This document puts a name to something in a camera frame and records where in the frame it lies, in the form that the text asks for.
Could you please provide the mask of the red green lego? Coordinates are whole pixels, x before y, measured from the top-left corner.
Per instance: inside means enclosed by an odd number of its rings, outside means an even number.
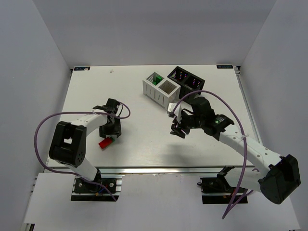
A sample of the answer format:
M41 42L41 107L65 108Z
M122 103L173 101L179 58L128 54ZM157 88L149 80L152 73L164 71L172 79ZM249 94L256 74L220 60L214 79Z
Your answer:
M105 149L108 146L110 146L114 141L115 140L113 137L107 137L104 140L102 140L98 145L101 149Z

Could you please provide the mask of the green long lego piece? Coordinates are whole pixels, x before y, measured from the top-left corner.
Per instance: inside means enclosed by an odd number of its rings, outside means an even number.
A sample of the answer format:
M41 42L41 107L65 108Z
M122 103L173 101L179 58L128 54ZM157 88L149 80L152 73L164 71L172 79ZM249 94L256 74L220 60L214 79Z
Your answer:
M161 76L155 76L153 78L152 83L156 86L157 84L159 84L161 81L163 80L163 78Z

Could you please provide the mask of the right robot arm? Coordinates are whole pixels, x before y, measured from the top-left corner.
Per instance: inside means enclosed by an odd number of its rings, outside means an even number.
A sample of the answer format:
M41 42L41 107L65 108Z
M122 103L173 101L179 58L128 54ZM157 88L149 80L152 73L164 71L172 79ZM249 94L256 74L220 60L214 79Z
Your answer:
M170 103L167 112L172 117L171 134L185 138L191 129L200 128L205 134L246 156L257 171L225 166L218 174L212 188L221 191L241 187L262 193L274 204L281 204L299 185L298 161L292 155L282 156L244 136L239 127L223 114L215 114L209 101L198 97L192 101L192 111Z

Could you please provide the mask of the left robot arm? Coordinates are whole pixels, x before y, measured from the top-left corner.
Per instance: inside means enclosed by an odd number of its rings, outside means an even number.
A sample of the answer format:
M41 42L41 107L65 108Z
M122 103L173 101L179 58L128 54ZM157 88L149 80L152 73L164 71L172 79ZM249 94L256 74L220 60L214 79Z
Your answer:
M55 129L49 150L50 159L69 167L74 173L90 182L101 183L100 171L86 159L87 136L99 130L105 149L121 135L120 119L116 114L120 102L108 99L106 105L93 107L93 113L72 122L60 121Z

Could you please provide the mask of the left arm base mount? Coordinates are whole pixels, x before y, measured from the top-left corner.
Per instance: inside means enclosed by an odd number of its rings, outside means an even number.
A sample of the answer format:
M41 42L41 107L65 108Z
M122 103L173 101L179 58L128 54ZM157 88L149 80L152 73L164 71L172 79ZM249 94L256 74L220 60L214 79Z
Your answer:
M102 175L101 185L95 185L85 182L80 178L75 178L71 201L79 202L115 202L118 200L122 177L116 175Z

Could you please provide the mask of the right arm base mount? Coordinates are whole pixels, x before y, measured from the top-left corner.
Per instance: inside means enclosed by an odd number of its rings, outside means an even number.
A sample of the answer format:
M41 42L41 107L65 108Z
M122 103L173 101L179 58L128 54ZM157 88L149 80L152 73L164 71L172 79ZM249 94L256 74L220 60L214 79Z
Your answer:
M230 186L222 177L228 170L239 170L241 167L225 166L223 168L210 168L207 172L199 175L197 186L201 189L202 204L204 205L228 205L235 193L235 187Z

